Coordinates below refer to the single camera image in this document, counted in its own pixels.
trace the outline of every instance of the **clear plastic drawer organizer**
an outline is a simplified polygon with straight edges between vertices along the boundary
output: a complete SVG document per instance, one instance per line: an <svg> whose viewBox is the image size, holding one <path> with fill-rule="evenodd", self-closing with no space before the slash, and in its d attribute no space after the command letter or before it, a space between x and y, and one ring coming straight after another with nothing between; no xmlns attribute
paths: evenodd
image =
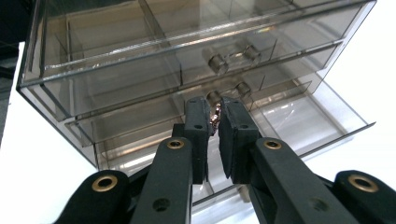
<svg viewBox="0 0 396 224"><path fill-rule="evenodd" d="M374 4L37 0L18 89L98 169L150 164L201 95L213 110L240 99L262 135L304 156L371 125L323 78ZM195 202L231 186L218 144L215 134Z"/></svg>

